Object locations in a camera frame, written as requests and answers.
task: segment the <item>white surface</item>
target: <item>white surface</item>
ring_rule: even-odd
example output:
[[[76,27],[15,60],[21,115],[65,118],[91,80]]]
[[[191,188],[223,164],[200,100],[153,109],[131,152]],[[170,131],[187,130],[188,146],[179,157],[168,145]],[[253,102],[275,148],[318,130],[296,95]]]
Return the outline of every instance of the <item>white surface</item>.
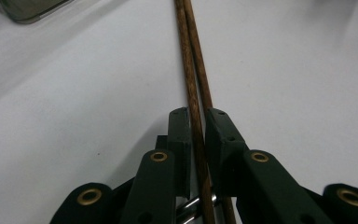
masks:
[[[358,1],[193,7],[214,106],[249,147],[318,193],[358,187]],[[0,13],[0,223],[49,223],[76,187],[134,176],[185,94],[173,1]]]

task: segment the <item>white table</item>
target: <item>white table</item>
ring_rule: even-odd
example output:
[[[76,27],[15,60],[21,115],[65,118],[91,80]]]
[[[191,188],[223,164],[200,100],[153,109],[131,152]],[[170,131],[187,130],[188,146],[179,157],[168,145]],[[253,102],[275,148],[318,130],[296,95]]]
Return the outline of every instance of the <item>white table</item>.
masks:
[[[248,146],[318,193],[358,188],[358,1],[193,7],[214,106]],[[76,187],[133,177],[184,105],[173,1],[75,0],[30,25],[0,12],[0,224],[49,223]]]

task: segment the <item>table surface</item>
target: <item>table surface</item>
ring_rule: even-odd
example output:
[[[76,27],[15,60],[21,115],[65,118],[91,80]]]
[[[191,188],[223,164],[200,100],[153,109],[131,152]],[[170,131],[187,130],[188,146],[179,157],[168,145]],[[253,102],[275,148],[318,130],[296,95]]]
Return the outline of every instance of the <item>table surface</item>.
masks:
[[[248,146],[318,193],[358,188],[358,1],[193,8],[213,105]],[[0,11],[0,223],[49,223],[76,187],[133,177],[181,106],[173,1],[75,0],[29,25]]]

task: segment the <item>screw hole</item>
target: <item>screw hole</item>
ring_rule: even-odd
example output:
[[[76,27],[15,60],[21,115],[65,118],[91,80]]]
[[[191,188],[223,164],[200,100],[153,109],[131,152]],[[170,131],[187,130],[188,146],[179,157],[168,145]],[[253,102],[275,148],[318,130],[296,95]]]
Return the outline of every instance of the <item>screw hole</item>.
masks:
[[[314,224],[315,223],[315,219],[313,219],[312,216],[306,215],[306,214],[300,216],[300,221],[305,224]]]
[[[96,197],[97,197],[96,192],[87,192],[85,195],[83,195],[84,200],[91,200],[91,199],[96,198]]]
[[[150,223],[153,220],[153,216],[148,212],[143,212],[138,216],[138,222],[142,224]]]
[[[260,160],[260,161],[266,159],[266,157],[263,156],[263,155],[255,155],[255,158],[258,159],[258,160]]]
[[[354,194],[343,193],[343,196],[345,197],[345,199],[347,199],[349,201],[353,201],[353,202],[358,203],[358,197],[356,197]]]
[[[164,155],[162,155],[162,154],[155,154],[153,158],[156,159],[156,160],[161,160],[162,158],[164,158]]]

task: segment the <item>metal rod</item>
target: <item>metal rod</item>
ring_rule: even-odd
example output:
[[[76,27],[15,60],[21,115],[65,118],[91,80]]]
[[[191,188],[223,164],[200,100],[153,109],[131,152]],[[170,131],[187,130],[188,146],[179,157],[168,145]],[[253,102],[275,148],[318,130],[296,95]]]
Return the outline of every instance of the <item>metal rod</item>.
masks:
[[[214,193],[212,193],[212,203],[213,206],[220,204],[220,201],[217,201],[216,195],[214,195]],[[190,221],[200,217],[201,215],[200,198],[196,197],[187,203],[182,204],[176,209],[176,223],[187,224]]]
[[[214,210],[211,201],[211,180],[208,173],[205,147],[203,143],[202,124],[200,119],[199,99],[197,84],[194,74],[193,57],[190,40],[188,37],[186,14],[183,0],[175,0],[176,19],[179,29],[180,46],[182,50],[183,66],[186,78],[187,102],[190,111],[190,123],[193,136],[194,158],[196,161],[196,173],[199,185],[200,205],[203,214],[203,222],[214,223]]]

